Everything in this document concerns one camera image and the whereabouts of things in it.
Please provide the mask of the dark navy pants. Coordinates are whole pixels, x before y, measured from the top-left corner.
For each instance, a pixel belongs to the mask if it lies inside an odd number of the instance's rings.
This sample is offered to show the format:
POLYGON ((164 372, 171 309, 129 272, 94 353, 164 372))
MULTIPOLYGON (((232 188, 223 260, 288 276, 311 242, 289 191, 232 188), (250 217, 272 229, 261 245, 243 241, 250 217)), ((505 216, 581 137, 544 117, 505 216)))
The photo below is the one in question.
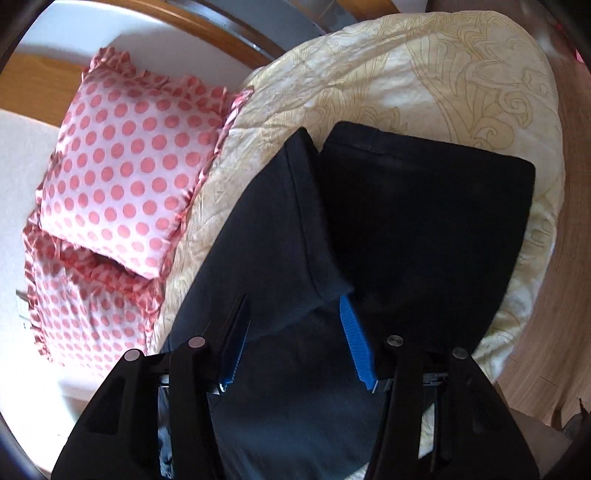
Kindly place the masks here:
POLYGON ((386 395, 359 378, 339 315, 356 294, 401 332, 446 299, 446 326, 507 293, 535 186, 528 160, 341 122, 301 129, 250 181, 164 347, 250 324, 228 392, 208 399, 226 479, 342 479, 367 470, 386 395))

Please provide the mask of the pink polka dot pillow left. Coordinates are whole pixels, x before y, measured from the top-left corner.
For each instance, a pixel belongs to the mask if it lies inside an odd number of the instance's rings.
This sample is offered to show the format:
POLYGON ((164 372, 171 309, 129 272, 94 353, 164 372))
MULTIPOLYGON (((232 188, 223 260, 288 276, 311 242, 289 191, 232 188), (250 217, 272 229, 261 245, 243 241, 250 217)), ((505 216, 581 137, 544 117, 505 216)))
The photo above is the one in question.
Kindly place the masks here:
POLYGON ((26 298, 39 353, 62 366, 107 374, 122 355, 146 354, 164 283, 131 273, 40 228, 33 211, 23 234, 26 298))

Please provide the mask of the pink polka dot pillow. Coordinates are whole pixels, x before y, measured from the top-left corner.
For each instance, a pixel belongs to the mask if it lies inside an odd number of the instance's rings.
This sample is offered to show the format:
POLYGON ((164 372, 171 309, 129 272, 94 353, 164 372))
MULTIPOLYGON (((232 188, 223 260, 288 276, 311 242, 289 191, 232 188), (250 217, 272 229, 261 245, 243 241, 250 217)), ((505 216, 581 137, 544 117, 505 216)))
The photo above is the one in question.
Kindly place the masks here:
POLYGON ((138 71, 100 49, 82 74, 45 177, 40 226, 148 279, 163 276, 193 196, 249 89, 138 71))
POLYGON ((164 283, 131 273, 40 228, 33 211, 23 234, 26 298, 39 353, 62 366, 107 374, 122 355, 146 354, 164 283))

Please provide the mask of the pink polka dot pillow right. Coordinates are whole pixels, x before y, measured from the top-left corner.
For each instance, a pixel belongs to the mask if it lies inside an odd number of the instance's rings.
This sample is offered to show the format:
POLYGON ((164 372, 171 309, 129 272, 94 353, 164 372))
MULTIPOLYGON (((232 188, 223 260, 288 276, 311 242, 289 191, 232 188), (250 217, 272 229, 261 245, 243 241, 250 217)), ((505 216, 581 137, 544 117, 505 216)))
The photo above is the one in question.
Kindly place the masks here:
POLYGON ((100 49, 82 74, 45 177, 40 226, 148 279, 163 276, 193 196, 249 89, 138 71, 100 49))

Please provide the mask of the cream patterned bedspread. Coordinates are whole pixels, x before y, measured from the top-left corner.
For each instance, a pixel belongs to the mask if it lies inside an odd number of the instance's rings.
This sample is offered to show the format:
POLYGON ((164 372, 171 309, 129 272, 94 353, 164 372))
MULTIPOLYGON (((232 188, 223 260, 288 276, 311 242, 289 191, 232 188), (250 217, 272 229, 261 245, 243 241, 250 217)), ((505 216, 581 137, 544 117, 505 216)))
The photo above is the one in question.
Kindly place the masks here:
POLYGON ((516 270, 476 360, 500 376, 530 320, 557 238, 564 157, 551 66, 517 23, 492 11, 403 14, 349 26, 252 72, 252 97, 188 214, 152 344, 160 347, 247 182, 291 133, 322 145, 336 122, 534 163, 534 201, 516 270))

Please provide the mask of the wooden headboard frame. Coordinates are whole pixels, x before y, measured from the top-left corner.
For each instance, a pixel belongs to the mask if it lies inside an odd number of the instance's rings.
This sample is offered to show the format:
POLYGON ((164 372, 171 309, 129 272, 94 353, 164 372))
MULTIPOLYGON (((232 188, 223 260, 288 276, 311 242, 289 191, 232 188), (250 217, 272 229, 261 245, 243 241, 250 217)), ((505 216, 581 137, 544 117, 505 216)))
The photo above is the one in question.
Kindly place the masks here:
POLYGON ((252 90, 252 106, 269 116, 319 98, 351 99, 339 117, 351 118, 356 101, 383 107, 398 76, 388 71, 393 48, 381 34, 339 31, 250 67, 178 27, 144 13, 96 2, 57 1, 24 33, 1 73, 1 107, 54 127, 61 124, 91 57, 102 47, 129 53, 139 72, 170 78, 194 75, 231 93, 252 90))

